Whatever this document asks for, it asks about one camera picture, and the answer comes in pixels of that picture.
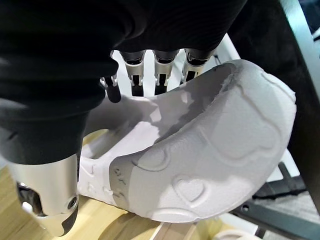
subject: embossed heart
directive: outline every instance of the embossed heart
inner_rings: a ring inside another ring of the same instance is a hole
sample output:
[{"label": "embossed heart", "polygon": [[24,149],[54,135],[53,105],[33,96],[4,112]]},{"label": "embossed heart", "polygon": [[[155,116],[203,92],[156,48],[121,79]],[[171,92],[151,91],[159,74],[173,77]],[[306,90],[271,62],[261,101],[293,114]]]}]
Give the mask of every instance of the embossed heart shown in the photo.
[{"label": "embossed heart", "polygon": [[191,207],[206,200],[207,185],[204,180],[194,177],[176,177],[172,183],[176,194]]}]

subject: white sneaker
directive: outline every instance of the white sneaker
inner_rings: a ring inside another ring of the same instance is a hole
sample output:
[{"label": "white sneaker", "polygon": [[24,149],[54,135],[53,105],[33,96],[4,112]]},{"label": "white sneaker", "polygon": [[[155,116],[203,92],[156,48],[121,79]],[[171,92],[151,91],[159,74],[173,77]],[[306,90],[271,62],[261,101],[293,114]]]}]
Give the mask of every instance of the white sneaker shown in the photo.
[{"label": "white sneaker", "polygon": [[295,100],[287,85],[246,60],[155,97],[106,98],[87,131],[110,131],[83,148],[79,193],[162,222],[228,212],[277,166]]}]

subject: robotic hand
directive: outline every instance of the robotic hand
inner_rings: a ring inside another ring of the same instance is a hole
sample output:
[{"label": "robotic hand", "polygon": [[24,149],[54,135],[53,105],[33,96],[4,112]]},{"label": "robotic hand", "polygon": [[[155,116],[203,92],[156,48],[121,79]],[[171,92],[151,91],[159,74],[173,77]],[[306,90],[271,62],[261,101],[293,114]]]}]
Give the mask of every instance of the robotic hand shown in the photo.
[{"label": "robotic hand", "polygon": [[186,49],[181,82],[201,73],[246,0],[2,1],[0,155],[22,208],[55,236],[73,226],[86,120],[105,96],[119,102],[118,64],[143,96],[146,49],[154,52],[155,94]]}]

